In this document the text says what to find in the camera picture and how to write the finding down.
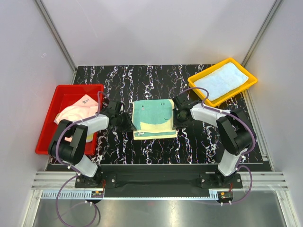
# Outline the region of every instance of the cloth in tray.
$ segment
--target cloth in tray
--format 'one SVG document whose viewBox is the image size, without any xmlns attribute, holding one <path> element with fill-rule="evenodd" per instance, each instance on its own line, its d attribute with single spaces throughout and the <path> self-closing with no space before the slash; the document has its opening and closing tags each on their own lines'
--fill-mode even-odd
<svg viewBox="0 0 303 227">
<path fill-rule="evenodd" d="M 177 131 L 172 129 L 173 108 L 171 99 L 133 102 L 133 124 L 137 129 L 134 140 L 177 137 Z"/>
<path fill-rule="evenodd" d="M 71 122 L 85 119 L 95 115 L 98 111 L 98 103 L 88 95 L 84 95 L 81 99 L 75 102 L 73 105 L 66 107 L 64 110 L 59 113 L 54 122 L 59 124 L 63 119 L 69 120 Z M 91 142 L 93 140 L 93 135 L 88 135 L 86 142 Z M 66 141 L 71 141 L 71 137 L 65 137 Z"/>
<path fill-rule="evenodd" d="M 196 87 L 208 90 L 208 99 L 214 101 L 231 90 L 240 87 L 247 80 L 248 76 L 241 72 L 233 63 L 229 62 L 209 75 L 197 80 L 194 84 Z"/>
</svg>

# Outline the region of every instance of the red tray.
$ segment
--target red tray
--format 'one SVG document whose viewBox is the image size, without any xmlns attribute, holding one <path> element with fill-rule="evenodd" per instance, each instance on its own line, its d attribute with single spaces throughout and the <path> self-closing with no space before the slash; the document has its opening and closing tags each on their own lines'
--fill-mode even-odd
<svg viewBox="0 0 303 227">
<path fill-rule="evenodd" d="M 94 85 L 59 85 L 53 95 L 52 102 L 49 106 L 43 128 L 36 146 L 36 154 L 48 155 L 48 146 L 57 129 L 57 124 L 53 122 L 58 113 L 64 108 L 74 104 L 85 94 L 89 95 L 95 101 L 98 101 L 97 92 L 104 91 L 102 84 Z M 85 145 L 85 155 L 94 155 L 97 144 L 97 133 L 94 133 L 93 140 Z"/>
</svg>

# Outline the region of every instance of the black bracket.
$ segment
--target black bracket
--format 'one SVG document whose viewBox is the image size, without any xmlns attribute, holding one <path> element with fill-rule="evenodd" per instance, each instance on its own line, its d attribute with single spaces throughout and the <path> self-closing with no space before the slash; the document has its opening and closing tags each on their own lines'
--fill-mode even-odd
<svg viewBox="0 0 303 227">
<path fill-rule="evenodd" d="M 218 203 L 229 203 L 233 200 L 233 192 L 218 192 Z"/>
<path fill-rule="evenodd" d="M 103 174 L 99 167 L 94 177 L 87 177 L 84 175 L 78 176 L 76 178 L 75 188 L 102 188 L 103 180 L 105 180 L 105 188 L 115 188 L 117 182 L 117 174 Z"/>
<path fill-rule="evenodd" d="M 224 183 L 218 183 L 214 181 L 214 174 L 200 174 L 201 188 L 203 189 L 230 189 L 231 183 L 232 188 L 243 188 L 242 179 L 240 174 L 234 174 L 232 178 Z"/>
<path fill-rule="evenodd" d="M 109 101 L 102 114 L 109 118 L 109 124 L 117 126 L 119 132 L 128 132 L 137 130 L 127 112 L 125 112 L 125 105 L 122 102 Z"/>
<path fill-rule="evenodd" d="M 188 99 L 187 93 L 182 93 L 174 97 L 172 100 L 176 107 L 173 110 L 173 114 L 174 114 L 173 128 L 174 129 L 186 128 L 193 120 L 190 109 L 199 102 L 193 101 L 192 99 Z"/>
</svg>

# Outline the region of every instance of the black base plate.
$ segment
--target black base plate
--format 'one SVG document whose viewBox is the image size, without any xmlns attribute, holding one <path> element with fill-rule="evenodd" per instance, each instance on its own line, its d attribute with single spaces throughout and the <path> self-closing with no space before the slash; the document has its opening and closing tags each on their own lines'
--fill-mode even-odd
<svg viewBox="0 0 303 227">
<path fill-rule="evenodd" d="M 225 183 L 223 185 L 216 184 L 211 179 L 212 175 L 213 174 L 200 174 L 201 188 L 203 188 L 203 189 L 214 189 L 214 188 L 230 189 L 231 183 L 232 183 L 232 188 L 243 188 L 240 174 L 235 174 L 234 177 L 228 183 Z"/>
</svg>

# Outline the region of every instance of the metal floor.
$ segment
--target metal floor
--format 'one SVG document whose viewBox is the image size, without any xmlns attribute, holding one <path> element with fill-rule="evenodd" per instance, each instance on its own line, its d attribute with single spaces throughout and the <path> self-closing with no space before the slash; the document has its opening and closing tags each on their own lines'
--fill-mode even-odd
<svg viewBox="0 0 303 227">
<path fill-rule="evenodd" d="M 243 192 L 235 192 L 238 200 Z M 80 200 L 59 200 L 60 213 Z M 97 204 L 101 218 L 92 227 L 286 227 L 275 192 L 254 191 L 240 204 L 206 205 L 198 201 L 104 200 Z M 69 225 L 87 225 L 94 216 L 89 205 L 80 205 L 63 216 Z M 63 227 L 57 219 L 55 200 L 42 199 L 34 227 Z"/>
</svg>

